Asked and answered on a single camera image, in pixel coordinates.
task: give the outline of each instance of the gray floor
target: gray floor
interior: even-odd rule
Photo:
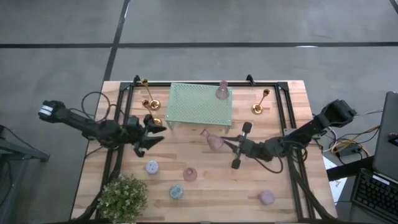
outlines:
[[[122,4],[0,0],[0,44],[111,43]],[[398,41],[398,15],[388,0],[132,0],[121,37],[121,42],[232,41]],[[109,53],[0,49],[0,123],[51,154],[47,164],[30,163],[12,223],[68,219],[87,141],[65,125],[40,121],[37,111],[44,100],[79,108],[85,93],[100,90]],[[241,80],[247,74],[257,80],[304,80],[314,113],[336,98],[364,113],[382,108],[385,93],[398,90],[396,58],[398,47],[119,49],[111,80],[134,75]],[[96,102],[97,97],[88,99],[89,112]],[[369,115],[336,131],[357,133],[379,122],[380,114]],[[373,153],[375,143],[364,146]],[[339,208],[339,215],[348,218],[347,211]]]

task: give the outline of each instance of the keyboard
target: keyboard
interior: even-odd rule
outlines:
[[[398,184],[369,170],[361,169],[356,176],[352,203],[393,223],[398,223]]]

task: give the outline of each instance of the gold candlestick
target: gold candlestick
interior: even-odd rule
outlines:
[[[152,118],[154,119],[154,123],[157,124],[157,125],[162,125],[162,120],[159,119],[159,118],[154,118],[154,115],[152,114],[152,112],[150,112],[150,109],[149,109],[150,103],[149,103],[149,101],[148,101],[148,100],[144,100],[144,101],[142,102],[142,105],[143,105],[145,108],[147,108],[148,111],[149,111],[149,114],[152,115]]]
[[[160,108],[160,101],[159,100],[154,100],[152,95],[150,94],[150,91],[149,91],[149,88],[148,88],[148,79],[143,78],[141,80],[141,84],[143,86],[145,86],[145,88],[147,88],[147,91],[148,91],[148,94],[149,94],[149,97],[150,97],[149,108],[151,110],[158,110]]]
[[[252,111],[254,114],[261,114],[261,113],[262,113],[262,111],[263,111],[264,109],[262,108],[261,103],[262,103],[262,100],[263,100],[266,96],[268,96],[268,94],[269,94],[269,90],[268,90],[268,89],[265,89],[265,90],[262,92],[262,99],[261,99],[260,103],[255,103],[255,104],[253,104],[253,105],[251,106],[251,111]]]

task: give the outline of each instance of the wooden table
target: wooden table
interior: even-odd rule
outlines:
[[[294,107],[297,126],[300,127],[312,119],[310,103],[303,81],[288,81],[290,96]],[[116,103],[120,82],[104,82],[102,92]],[[245,121],[253,124],[248,136],[254,141],[264,141],[274,136],[281,136],[280,121],[275,91],[263,101],[264,112],[252,114],[250,106],[260,101],[264,87],[234,87],[233,90],[233,123],[228,136],[241,134]],[[154,116],[164,121],[169,98],[169,87],[150,87],[152,96],[162,103]],[[141,102],[149,99],[145,88],[134,88],[130,114],[142,119],[147,110]],[[285,118],[289,123],[286,103]],[[107,104],[100,98],[96,117],[102,118]],[[114,116],[114,107],[109,119]],[[242,157],[238,170],[231,168],[233,153],[225,145],[221,152],[213,152],[206,139],[200,135],[206,128],[211,134],[224,136],[222,126],[177,123],[173,131],[159,133],[165,139],[147,151],[145,157],[138,158],[131,145],[126,145],[123,155],[122,173],[143,180],[149,189],[149,203],[139,222],[281,222],[297,221],[292,197],[287,161],[283,159],[284,171],[273,174],[262,168],[255,160]],[[87,153],[98,148],[97,142],[91,142]],[[73,207],[72,218],[78,217],[98,193],[106,158],[106,150],[98,151],[86,159]],[[160,171],[156,175],[147,175],[145,164],[149,160],[159,163]],[[279,161],[274,159],[266,163],[268,167],[278,170]],[[308,147],[308,159],[305,161],[310,188],[320,203],[330,214],[336,217],[336,210],[323,164],[322,154],[316,146]],[[194,182],[183,179],[183,170],[194,167],[198,178]],[[181,200],[172,200],[169,189],[173,184],[184,188]],[[263,190],[274,192],[276,200],[272,205],[262,205],[257,199]],[[303,212],[307,215],[305,198],[300,192]]]

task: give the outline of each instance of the potted plant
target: potted plant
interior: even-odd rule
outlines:
[[[133,223],[147,206],[147,194],[145,183],[120,175],[104,186],[97,208],[113,223]]]

